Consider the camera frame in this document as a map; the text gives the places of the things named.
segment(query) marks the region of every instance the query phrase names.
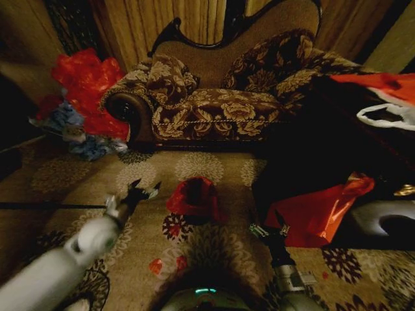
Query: red gift bag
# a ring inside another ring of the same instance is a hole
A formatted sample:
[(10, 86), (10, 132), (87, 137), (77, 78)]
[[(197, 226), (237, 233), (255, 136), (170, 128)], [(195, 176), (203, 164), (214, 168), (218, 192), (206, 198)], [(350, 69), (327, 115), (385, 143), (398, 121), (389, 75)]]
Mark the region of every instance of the red gift bag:
[(181, 182), (167, 200), (166, 206), (171, 212), (180, 215), (204, 216), (216, 222), (227, 220), (227, 216), (219, 210), (213, 182), (202, 176)]

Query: patterned rug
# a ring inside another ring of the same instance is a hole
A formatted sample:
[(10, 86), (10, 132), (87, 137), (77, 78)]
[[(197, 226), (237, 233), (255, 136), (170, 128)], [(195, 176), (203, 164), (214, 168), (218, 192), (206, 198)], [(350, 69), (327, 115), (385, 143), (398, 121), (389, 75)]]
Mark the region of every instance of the patterned rug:
[[(150, 310), (172, 290), (223, 284), (242, 293), (253, 310), (278, 310), (268, 249), (248, 232), (250, 191), (265, 161), (243, 153), (156, 152), (107, 155), (85, 162), (48, 141), (21, 148), (22, 169), (0, 182), (2, 202), (102, 205), (142, 178), (162, 181), (160, 194), (141, 202), (109, 254), (95, 261), (62, 308)], [(212, 180), (226, 225), (187, 223), (165, 202), (192, 176)], [(103, 209), (0, 210), (0, 281), (44, 251), (62, 245)], [(415, 310), (415, 254), (358, 249), (289, 249), (318, 283), (307, 293), (325, 310)]]

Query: red bag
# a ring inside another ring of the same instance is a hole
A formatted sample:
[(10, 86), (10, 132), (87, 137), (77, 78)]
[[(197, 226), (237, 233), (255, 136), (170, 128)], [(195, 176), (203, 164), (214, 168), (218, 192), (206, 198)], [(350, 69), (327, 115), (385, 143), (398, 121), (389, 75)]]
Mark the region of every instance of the red bag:
[(219, 210), (215, 186), (202, 176), (181, 182), (166, 206), (172, 213), (180, 215), (210, 217), (216, 222), (227, 220), (227, 216)]
[(366, 87), (374, 87), (415, 105), (415, 73), (404, 75), (374, 73), (372, 75), (333, 75), (330, 77), (337, 82), (353, 82)]
[(326, 190), (302, 194), (271, 204), (265, 225), (281, 227), (275, 210), (290, 226), (286, 246), (319, 248), (329, 244), (339, 227), (343, 216), (358, 196), (374, 188), (374, 180), (353, 173), (345, 185)]
[(85, 117), (88, 134), (128, 139), (128, 124), (99, 109), (105, 92), (124, 76), (115, 58), (100, 61), (94, 49), (59, 55), (52, 77), (67, 89), (65, 98)]

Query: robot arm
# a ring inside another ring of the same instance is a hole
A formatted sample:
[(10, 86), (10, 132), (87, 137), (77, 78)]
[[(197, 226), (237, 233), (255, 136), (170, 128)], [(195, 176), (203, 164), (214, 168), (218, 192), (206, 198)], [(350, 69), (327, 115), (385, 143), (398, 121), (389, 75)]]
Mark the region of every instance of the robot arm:
[(43, 254), (0, 289), (0, 311), (53, 310), (82, 281), (93, 261), (111, 250), (126, 221), (141, 200), (157, 195), (153, 189), (129, 185), (126, 198), (107, 199), (107, 210), (100, 218), (86, 223), (62, 248)]
[(276, 216), (279, 218), (278, 222), (283, 224), (280, 230), (268, 232), (255, 224), (251, 224), (249, 230), (270, 250), (271, 265), (277, 277), (276, 286), (281, 293), (279, 309), (281, 311), (322, 311), (323, 309), (304, 293), (305, 286), (314, 284), (316, 280), (310, 273), (301, 273), (297, 270), (296, 263), (285, 248), (285, 237), (290, 227), (284, 223), (280, 215)]

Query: sofa armrest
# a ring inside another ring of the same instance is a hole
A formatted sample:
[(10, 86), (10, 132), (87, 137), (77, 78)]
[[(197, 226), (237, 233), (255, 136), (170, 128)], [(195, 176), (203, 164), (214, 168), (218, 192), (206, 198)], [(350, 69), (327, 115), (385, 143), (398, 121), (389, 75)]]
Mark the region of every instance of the sofa armrest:
[(101, 109), (104, 108), (114, 118), (129, 123), (129, 146), (154, 140), (151, 120), (157, 104), (144, 83), (122, 79), (102, 97)]
[(324, 52), (315, 48), (311, 50), (305, 68), (315, 70), (320, 75), (344, 75), (353, 73), (367, 75), (376, 73), (373, 69), (347, 60), (335, 52)]

